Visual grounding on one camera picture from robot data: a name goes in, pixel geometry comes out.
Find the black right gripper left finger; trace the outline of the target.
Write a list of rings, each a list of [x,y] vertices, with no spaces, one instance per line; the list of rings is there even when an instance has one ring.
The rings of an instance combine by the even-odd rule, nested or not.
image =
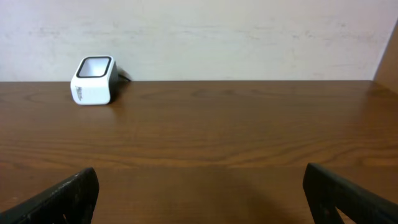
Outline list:
[[[90,224],[98,194],[98,178],[89,167],[2,212],[1,223]]]

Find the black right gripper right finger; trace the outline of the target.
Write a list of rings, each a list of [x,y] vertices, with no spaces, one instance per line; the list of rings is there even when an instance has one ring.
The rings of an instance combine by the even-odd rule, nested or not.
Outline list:
[[[342,211],[355,223],[397,223],[397,204],[309,163],[303,189],[315,223],[343,223]]]

